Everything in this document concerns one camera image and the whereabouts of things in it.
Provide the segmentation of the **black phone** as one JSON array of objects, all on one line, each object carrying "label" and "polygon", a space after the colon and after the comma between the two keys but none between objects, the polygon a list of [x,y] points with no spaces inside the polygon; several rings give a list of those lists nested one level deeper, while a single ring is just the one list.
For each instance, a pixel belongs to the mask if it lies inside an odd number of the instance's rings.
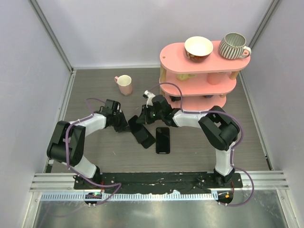
[{"label": "black phone", "polygon": [[145,140],[148,139],[148,134],[145,127],[137,123],[138,116],[134,115],[131,119],[129,119],[128,124],[130,126],[131,133],[136,138],[138,143],[143,143]]}]

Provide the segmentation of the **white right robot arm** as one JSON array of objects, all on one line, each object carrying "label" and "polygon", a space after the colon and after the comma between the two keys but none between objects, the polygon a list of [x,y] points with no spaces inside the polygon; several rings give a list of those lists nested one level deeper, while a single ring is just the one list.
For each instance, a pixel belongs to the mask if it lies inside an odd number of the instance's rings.
[{"label": "white right robot arm", "polygon": [[184,111],[181,108],[172,108],[164,96],[155,95],[147,90],[143,97],[147,99],[147,102],[142,106],[137,122],[152,124],[161,120],[169,127],[202,129],[216,152],[214,181],[221,188],[228,186],[235,172],[233,153],[240,133],[240,127],[232,116],[219,106],[206,111]]}]

